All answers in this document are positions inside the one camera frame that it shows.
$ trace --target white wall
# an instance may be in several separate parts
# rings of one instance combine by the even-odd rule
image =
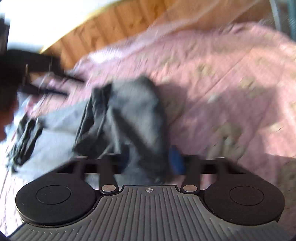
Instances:
[[[2,0],[10,20],[8,48],[38,51],[81,23],[94,10],[115,0]]]

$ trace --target pink bedspread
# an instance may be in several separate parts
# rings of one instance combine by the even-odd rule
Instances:
[[[185,154],[205,154],[214,144],[213,129],[228,121],[242,129],[245,153],[238,163],[274,185],[289,198],[280,224],[296,232],[296,165],[278,182],[282,167],[296,155],[296,44],[283,34],[248,23],[227,33],[182,31],[167,35],[121,60],[96,64],[84,60],[75,73],[88,80],[52,83],[70,92],[68,99],[47,97],[33,116],[73,105],[94,86],[146,74],[161,85],[165,99],[178,110],[170,124],[170,142]],[[1,231],[20,224],[14,196],[25,181],[7,174],[0,197]]]

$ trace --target wooden headboard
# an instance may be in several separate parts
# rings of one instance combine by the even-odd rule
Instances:
[[[129,36],[145,31],[178,0],[122,0],[90,15],[81,25],[65,34],[42,53],[59,56],[66,69],[89,52],[103,48]],[[221,5],[228,0],[221,0]],[[212,16],[221,14],[219,6],[198,21],[197,27],[215,27]],[[270,17],[269,0],[259,0],[236,19],[236,22],[259,21]]]

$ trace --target gray ribbed panel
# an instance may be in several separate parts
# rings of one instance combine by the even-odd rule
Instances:
[[[17,241],[288,241],[277,222],[239,226],[205,209],[195,195],[174,186],[125,187],[117,195],[102,197],[85,219],[62,228],[25,224],[12,237]]]

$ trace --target black circular disc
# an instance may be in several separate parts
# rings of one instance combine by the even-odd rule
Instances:
[[[73,222],[96,201],[92,187],[75,175],[49,173],[22,187],[15,197],[25,222],[57,226]]]
[[[285,207],[278,188],[250,174],[223,177],[205,191],[204,201],[221,219],[247,226],[277,221]]]

